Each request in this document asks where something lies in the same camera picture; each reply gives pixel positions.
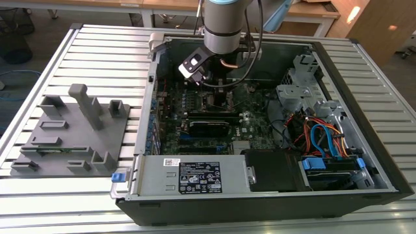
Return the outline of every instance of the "blue latch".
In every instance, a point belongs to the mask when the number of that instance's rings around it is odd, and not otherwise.
[[[152,99],[152,109],[156,109],[158,101]]]
[[[324,159],[320,157],[308,157],[302,161],[306,170],[327,169]]]
[[[126,173],[114,173],[111,176],[111,182],[124,183],[126,182]]]
[[[359,164],[360,168],[366,167],[366,162],[362,158],[358,158],[358,164]]]

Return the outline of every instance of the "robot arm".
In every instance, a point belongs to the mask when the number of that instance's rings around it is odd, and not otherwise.
[[[252,44],[250,34],[247,34],[248,39],[242,40],[242,28],[246,21],[244,12],[252,0],[207,0],[204,10],[204,46],[198,48],[179,67],[186,79],[195,82],[198,85],[203,84],[214,88],[226,88],[239,84],[247,78],[259,57],[263,30],[267,28],[268,31],[275,31],[279,28],[292,2],[292,0],[284,0],[283,4],[278,5],[276,12],[263,25],[263,4],[262,0],[258,1],[260,10],[260,25],[263,28],[260,30],[260,38],[256,47]],[[224,58],[236,58],[239,52],[251,52],[254,47],[256,47],[255,57],[243,78],[228,84],[224,84],[226,79],[220,79],[219,82],[218,78],[223,78],[226,76],[224,73],[230,72],[231,69],[238,68],[236,65],[224,65]],[[218,82],[219,85],[206,83],[208,74],[211,74],[214,82]]]

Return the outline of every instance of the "slotted metal surface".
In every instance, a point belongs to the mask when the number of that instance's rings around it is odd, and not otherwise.
[[[72,83],[86,83],[100,103],[118,98],[132,106],[119,167],[132,163],[136,129],[147,85],[150,29],[84,25],[71,30],[28,97],[19,118],[0,141],[0,233],[414,233],[416,195],[384,206],[367,207],[342,218],[247,222],[199,226],[140,227],[110,198],[110,178],[15,179],[11,163],[43,114],[42,95],[62,95]],[[380,139],[416,189],[416,116],[360,46],[346,39],[268,35],[268,38],[316,40],[324,45]],[[334,99],[330,81],[326,86]],[[126,191],[127,184],[118,185]]]

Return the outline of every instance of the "black cable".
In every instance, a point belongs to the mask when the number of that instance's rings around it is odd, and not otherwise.
[[[284,128],[284,130],[283,130],[283,132],[282,132],[283,135],[286,135],[286,131],[287,131],[287,128]],[[283,148],[284,144],[286,144],[286,139],[283,139],[283,141],[282,141],[280,148]]]
[[[194,34],[196,34],[196,27],[198,27],[198,21],[199,21],[199,17],[196,17],[196,21],[195,21],[195,27],[194,27]]]
[[[276,131],[276,133],[278,133],[279,135],[282,135],[282,137],[283,137],[283,139],[284,139],[284,142],[287,141],[287,143],[288,143],[290,147],[292,148],[292,150],[304,153],[304,151],[300,150],[300,149],[294,145],[294,143],[291,142],[291,139],[287,138],[287,136],[284,135],[286,129],[284,129],[283,132],[280,132],[279,129],[274,126],[274,124],[271,124],[270,126],[271,126],[272,129]]]
[[[224,85],[212,85],[212,84],[207,84],[207,83],[203,83],[204,86],[208,86],[211,88],[227,88],[227,87],[231,87],[231,86],[235,86],[238,84],[240,84],[248,77],[248,74],[254,68],[254,65],[255,65],[255,62],[259,58],[259,52],[260,52],[260,48],[262,48],[262,41],[263,41],[263,4],[262,4],[262,0],[258,0],[259,2],[259,12],[260,12],[260,25],[262,25],[262,30],[260,30],[260,35],[259,35],[259,45],[258,45],[258,48],[256,48],[256,54],[255,54],[255,58],[254,58],[254,61],[252,63],[250,64],[250,67],[247,69],[247,72],[244,74],[244,76],[242,77],[242,79],[239,79],[238,81],[230,83],[230,84],[224,84]]]
[[[250,32],[250,24],[248,24],[248,17],[247,17],[247,10],[244,11],[246,16],[246,25],[247,25],[247,36],[248,36],[248,56],[243,63],[239,65],[239,68],[244,67],[248,63],[250,57],[252,56],[252,34]]]

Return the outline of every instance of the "wire bundle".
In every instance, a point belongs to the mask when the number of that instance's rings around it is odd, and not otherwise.
[[[308,122],[312,121],[316,123],[314,127],[311,128],[308,125]],[[342,132],[335,128],[335,126],[330,123],[327,123],[324,120],[316,117],[307,117],[304,122],[304,133],[298,137],[294,143],[302,138],[306,137],[307,147],[306,147],[306,154],[307,155],[322,155],[326,156],[324,150],[319,147],[316,141],[315,141],[315,130],[316,128],[320,128],[324,130],[327,134],[328,139],[328,146],[330,146],[330,152],[332,156],[342,156],[348,157],[348,153],[346,151],[346,142],[344,142],[344,136]],[[311,148],[314,147],[318,149],[318,151],[310,153]]]

